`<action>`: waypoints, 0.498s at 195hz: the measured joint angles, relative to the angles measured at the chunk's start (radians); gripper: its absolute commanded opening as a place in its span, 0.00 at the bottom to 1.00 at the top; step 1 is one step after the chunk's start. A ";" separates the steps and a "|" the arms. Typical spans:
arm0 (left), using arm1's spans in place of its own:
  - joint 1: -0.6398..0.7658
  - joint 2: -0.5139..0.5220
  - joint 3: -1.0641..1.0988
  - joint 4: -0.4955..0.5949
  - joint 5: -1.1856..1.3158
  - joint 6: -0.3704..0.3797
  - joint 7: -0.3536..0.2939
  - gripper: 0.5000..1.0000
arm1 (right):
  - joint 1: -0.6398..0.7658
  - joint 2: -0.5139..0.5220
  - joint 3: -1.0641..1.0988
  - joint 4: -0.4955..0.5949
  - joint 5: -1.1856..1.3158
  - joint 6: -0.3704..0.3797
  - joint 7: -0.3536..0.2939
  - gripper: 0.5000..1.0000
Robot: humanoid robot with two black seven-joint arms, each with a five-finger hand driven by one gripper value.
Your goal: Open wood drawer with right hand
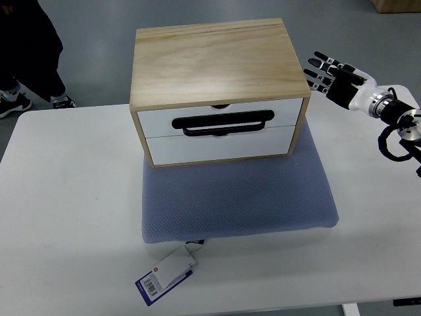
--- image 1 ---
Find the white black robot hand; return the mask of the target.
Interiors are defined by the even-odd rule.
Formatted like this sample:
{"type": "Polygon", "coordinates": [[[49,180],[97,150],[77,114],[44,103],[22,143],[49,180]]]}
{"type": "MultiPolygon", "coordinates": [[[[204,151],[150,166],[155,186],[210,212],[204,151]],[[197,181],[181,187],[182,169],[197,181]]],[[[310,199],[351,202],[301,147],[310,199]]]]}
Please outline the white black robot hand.
{"type": "Polygon", "coordinates": [[[304,69],[309,88],[323,93],[327,99],[350,111],[362,111],[379,118],[385,104],[395,96],[377,86],[367,73],[331,58],[319,51],[308,59],[311,69],[304,69]]]}

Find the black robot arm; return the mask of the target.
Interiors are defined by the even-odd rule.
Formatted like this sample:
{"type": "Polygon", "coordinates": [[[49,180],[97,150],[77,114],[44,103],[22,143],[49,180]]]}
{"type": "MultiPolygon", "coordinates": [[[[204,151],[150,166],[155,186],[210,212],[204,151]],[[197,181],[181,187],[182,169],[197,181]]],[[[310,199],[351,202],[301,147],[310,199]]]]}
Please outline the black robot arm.
{"type": "Polygon", "coordinates": [[[420,109],[399,100],[395,88],[389,87],[374,113],[387,124],[378,136],[381,154],[395,162],[415,159],[420,163],[420,109]],[[388,149],[387,139],[394,131],[400,136],[398,144],[405,149],[406,155],[396,156],[388,149]]]}

